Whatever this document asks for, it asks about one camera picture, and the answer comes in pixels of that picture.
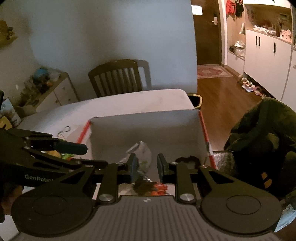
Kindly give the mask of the dark wooden slatted chair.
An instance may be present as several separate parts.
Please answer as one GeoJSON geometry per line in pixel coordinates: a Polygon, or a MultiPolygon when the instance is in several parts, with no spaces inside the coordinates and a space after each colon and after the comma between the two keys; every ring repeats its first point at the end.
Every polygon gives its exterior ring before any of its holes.
{"type": "Polygon", "coordinates": [[[97,97],[142,91],[138,64],[124,59],[101,64],[88,73],[97,97]]]}

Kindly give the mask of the red hanging clothes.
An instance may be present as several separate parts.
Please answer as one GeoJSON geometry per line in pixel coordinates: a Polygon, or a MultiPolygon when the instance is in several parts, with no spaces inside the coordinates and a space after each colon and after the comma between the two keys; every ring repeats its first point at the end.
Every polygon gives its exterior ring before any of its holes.
{"type": "Polygon", "coordinates": [[[236,3],[234,3],[232,0],[227,0],[226,1],[226,15],[227,16],[235,15],[235,7],[236,7],[236,3]]]}

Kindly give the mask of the clutter of toys on cabinet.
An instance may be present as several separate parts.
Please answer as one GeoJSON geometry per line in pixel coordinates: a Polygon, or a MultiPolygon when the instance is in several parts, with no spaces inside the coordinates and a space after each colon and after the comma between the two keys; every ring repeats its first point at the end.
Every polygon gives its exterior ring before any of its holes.
{"type": "Polygon", "coordinates": [[[20,100],[16,106],[37,107],[42,102],[47,92],[50,92],[54,84],[60,79],[62,72],[53,68],[40,67],[24,82],[24,87],[20,93],[20,100]]]}

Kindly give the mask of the dark wooden door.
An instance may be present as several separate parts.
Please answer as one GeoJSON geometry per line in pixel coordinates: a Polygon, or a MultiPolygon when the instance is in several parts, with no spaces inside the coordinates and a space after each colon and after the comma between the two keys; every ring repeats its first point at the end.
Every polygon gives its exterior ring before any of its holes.
{"type": "Polygon", "coordinates": [[[218,1],[196,0],[191,5],[201,8],[193,15],[198,65],[221,63],[221,24],[218,1]]]}

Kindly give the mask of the dark camouflage jacket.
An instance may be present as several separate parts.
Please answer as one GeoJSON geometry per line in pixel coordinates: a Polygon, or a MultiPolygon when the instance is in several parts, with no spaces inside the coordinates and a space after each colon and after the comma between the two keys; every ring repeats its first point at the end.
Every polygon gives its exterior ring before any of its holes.
{"type": "Polygon", "coordinates": [[[274,98],[248,110],[232,128],[224,150],[230,175],[283,200],[295,190],[295,112],[274,98]]]}

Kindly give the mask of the yellow rim waste bin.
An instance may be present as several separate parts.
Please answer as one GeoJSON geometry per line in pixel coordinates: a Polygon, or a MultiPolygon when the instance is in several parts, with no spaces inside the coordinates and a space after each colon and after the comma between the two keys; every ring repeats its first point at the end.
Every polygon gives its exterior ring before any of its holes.
{"type": "Polygon", "coordinates": [[[200,95],[188,93],[187,96],[189,97],[194,109],[201,109],[203,98],[200,95]]]}

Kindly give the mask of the red patterned rug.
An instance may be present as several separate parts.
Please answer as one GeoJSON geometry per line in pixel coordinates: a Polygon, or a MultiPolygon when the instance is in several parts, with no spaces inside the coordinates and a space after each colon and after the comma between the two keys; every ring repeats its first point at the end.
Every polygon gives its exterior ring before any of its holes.
{"type": "Polygon", "coordinates": [[[198,65],[198,79],[233,77],[233,75],[220,65],[198,65]]]}

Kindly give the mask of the silver foil snack bag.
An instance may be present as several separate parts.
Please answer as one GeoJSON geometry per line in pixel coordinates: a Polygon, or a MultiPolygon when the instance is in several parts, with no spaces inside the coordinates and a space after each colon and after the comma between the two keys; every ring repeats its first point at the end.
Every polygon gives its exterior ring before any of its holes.
{"type": "Polygon", "coordinates": [[[131,148],[129,148],[126,151],[126,156],[123,159],[121,159],[119,162],[120,163],[127,162],[131,154],[135,154],[137,156],[138,171],[140,171],[143,174],[146,174],[152,163],[152,153],[148,145],[143,141],[139,141],[138,143],[134,144],[131,148]]]}

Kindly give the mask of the red cardboard box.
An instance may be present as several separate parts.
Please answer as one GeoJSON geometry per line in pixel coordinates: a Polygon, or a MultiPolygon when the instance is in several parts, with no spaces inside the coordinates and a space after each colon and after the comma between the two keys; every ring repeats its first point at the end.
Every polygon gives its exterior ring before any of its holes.
{"type": "Polygon", "coordinates": [[[158,154],[167,162],[195,156],[201,164],[213,165],[202,113],[197,109],[93,117],[83,140],[88,151],[80,158],[116,163],[140,141],[151,151],[147,176],[152,181],[159,181],[158,154]]]}

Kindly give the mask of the white wall cabinet unit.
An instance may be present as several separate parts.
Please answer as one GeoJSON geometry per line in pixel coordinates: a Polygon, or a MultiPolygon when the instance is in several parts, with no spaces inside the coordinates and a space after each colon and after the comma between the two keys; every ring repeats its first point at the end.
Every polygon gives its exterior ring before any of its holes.
{"type": "Polygon", "coordinates": [[[233,2],[227,66],[295,109],[295,1],[233,2]]]}

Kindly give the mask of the white drawer cabinet wood top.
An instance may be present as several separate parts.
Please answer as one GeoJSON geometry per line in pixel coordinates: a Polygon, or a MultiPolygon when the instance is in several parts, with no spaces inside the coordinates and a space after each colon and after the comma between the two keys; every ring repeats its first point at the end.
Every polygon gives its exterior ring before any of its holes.
{"type": "Polygon", "coordinates": [[[39,113],[79,101],[77,91],[68,73],[62,72],[53,86],[36,98],[35,102],[37,103],[33,107],[39,113]]]}

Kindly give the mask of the black hair scrunchie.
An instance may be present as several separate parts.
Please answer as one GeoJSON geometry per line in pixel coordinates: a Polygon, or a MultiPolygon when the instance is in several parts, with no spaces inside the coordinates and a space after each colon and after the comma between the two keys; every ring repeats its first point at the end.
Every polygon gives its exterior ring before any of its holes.
{"type": "Polygon", "coordinates": [[[180,162],[184,162],[184,163],[194,163],[197,166],[201,165],[200,160],[195,157],[195,156],[189,156],[189,157],[179,157],[175,160],[175,162],[180,163],[180,162]]]}

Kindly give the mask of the orange figurine keychain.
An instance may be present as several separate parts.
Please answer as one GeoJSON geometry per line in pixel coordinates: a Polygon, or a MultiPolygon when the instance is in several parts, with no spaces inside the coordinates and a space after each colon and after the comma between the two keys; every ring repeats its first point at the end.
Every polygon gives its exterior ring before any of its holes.
{"type": "Polygon", "coordinates": [[[165,196],[168,195],[168,186],[159,182],[139,181],[133,185],[133,190],[139,196],[165,196]]]}

